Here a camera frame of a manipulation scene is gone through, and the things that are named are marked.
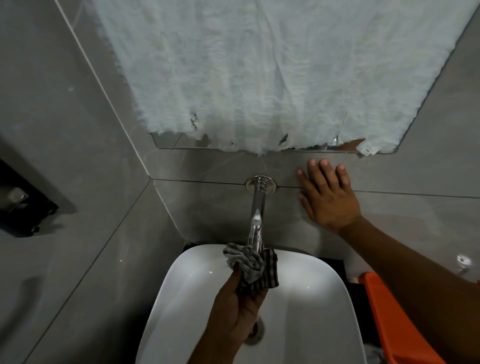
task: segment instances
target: hand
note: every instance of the hand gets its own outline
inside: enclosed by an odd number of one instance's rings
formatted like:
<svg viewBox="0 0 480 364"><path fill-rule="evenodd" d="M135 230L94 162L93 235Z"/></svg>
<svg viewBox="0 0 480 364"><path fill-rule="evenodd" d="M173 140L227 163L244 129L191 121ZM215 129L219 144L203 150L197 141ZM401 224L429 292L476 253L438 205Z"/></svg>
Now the hand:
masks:
<svg viewBox="0 0 480 364"><path fill-rule="evenodd" d="M237 269L216 295L205 332L189 364L231 363L257 321L268 290L255 297L237 295L242 271Z"/></svg>
<svg viewBox="0 0 480 364"><path fill-rule="evenodd" d="M350 187L343 165L332 168L327 159L308 162L308 175L302 170L297 177L305 188L298 195L308 217L314 223L338 234L343 227L363 219L358 200Z"/></svg>

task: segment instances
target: white sink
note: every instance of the white sink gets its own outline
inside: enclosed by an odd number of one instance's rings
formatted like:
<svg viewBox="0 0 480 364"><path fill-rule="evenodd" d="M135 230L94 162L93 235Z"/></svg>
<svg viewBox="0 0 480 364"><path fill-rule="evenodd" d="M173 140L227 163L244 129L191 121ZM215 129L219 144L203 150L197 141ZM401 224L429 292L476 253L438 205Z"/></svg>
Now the white sink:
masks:
<svg viewBox="0 0 480 364"><path fill-rule="evenodd" d="M223 245L180 255L158 293L137 354L138 364L185 364L200 338L218 290L231 274ZM276 250L280 286L260 309L264 336L242 345L234 363L365 364L347 289L329 265Z"/></svg>

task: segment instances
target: sink drain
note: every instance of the sink drain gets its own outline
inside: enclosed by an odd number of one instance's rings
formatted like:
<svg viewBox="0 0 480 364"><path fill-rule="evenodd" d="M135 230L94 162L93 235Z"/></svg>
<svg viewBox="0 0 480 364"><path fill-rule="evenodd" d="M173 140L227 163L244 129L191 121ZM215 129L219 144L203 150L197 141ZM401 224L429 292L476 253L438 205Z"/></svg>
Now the sink drain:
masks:
<svg viewBox="0 0 480 364"><path fill-rule="evenodd" d="M243 343L249 346L256 345L260 342L260 340L262 340L264 334L265 325L263 320L258 316L257 322L255 322L255 325L253 325L252 332Z"/></svg>

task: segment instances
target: faucet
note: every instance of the faucet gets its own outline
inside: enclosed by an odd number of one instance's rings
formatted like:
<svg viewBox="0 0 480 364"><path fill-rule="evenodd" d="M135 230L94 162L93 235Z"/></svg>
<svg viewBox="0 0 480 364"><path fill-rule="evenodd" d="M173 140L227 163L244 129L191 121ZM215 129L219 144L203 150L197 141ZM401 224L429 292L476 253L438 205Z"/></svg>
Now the faucet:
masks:
<svg viewBox="0 0 480 364"><path fill-rule="evenodd" d="M253 176L245 182L245 186L253 195L247 244L253 246L258 253L261 253L264 250L262 227L264 223L265 197L275 192L276 185L269 177Z"/></svg>

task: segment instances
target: orange plastic bin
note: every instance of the orange plastic bin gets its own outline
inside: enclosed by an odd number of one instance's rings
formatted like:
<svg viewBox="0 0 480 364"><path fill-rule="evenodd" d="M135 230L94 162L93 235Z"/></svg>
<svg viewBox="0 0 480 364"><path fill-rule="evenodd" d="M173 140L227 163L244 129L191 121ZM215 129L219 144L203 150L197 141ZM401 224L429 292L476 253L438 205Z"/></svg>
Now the orange plastic bin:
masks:
<svg viewBox="0 0 480 364"><path fill-rule="evenodd" d="M445 363L413 326L376 273L362 274L360 282L365 284L385 359L389 363Z"/></svg>

